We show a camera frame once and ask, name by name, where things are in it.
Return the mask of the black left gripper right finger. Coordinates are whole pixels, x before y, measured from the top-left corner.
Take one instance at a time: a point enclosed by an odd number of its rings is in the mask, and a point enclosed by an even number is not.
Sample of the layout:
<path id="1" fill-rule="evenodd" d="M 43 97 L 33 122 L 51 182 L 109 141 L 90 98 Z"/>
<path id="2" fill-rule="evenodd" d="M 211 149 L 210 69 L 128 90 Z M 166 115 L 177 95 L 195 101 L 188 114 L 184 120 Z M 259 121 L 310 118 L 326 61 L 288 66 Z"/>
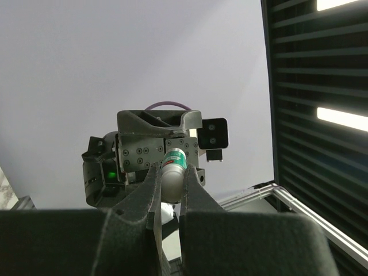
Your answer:
<path id="1" fill-rule="evenodd" d="M 291 213 L 229 212 L 185 172 L 179 218 L 184 275 L 338 275 L 322 228 Z"/>

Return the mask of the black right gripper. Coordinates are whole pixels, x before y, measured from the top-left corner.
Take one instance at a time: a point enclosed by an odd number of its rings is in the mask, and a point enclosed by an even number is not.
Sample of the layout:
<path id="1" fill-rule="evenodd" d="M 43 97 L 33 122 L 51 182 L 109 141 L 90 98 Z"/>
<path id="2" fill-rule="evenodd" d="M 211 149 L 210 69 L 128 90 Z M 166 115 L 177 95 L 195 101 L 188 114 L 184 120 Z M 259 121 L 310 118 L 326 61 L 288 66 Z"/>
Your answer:
<path id="1" fill-rule="evenodd" d="M 201 185 L 205 171 L 199 166 L 198 138 L 190 134 L 202 128 L 199 110 L 122 110 L 117 113 L 115 138 L 117 181 L 142 182 L 152 164 L 162 166 L 166 152 L 181 149 L 187 163 L 196 166 Z"/>

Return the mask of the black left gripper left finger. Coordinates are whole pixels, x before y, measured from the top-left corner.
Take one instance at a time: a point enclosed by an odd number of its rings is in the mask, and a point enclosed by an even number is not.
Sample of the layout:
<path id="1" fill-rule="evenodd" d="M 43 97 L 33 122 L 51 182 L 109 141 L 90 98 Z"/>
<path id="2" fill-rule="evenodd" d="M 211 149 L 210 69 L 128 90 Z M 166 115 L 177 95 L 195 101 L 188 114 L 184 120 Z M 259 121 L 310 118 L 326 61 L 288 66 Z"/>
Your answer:
<path id="1" fill-rule="evenodd" d="M 2 275 L 161 275 L 160 167 L 111 209 L 1 212 Z"/>

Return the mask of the green white glue stick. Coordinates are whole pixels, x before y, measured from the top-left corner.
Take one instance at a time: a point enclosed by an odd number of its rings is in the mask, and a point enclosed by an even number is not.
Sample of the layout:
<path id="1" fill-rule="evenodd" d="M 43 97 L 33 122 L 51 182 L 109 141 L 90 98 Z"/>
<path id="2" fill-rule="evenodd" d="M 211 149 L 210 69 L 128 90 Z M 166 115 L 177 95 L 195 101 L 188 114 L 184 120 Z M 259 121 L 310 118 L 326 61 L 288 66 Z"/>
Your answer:
<path id="1" fill-rule="evenodd" d="M 181 200 L 186 169 L 185 153 L 179 148 L 169 149 L 164 156 L 161 168 L 162 198 L 165 201 L 174 204 Z"/>

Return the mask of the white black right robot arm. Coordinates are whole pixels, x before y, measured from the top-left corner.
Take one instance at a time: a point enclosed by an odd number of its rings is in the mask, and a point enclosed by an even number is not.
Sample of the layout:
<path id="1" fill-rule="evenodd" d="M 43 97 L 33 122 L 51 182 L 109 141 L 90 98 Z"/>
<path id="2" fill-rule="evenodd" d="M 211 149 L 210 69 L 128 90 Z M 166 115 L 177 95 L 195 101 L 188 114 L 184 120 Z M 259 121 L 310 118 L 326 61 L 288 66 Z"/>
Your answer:
<path id="1" fill-rule="evenodd" d="M 199 165 L 200 148 L 192 131 L 202 128 L 199 110 L 122 110 L 117 130 L 92 136 L 83 159 L 86 202 L 109 208 L 141 184 L 154 164 L 163 165 L 165 154 L 181 149 L 189 164 Z"/>

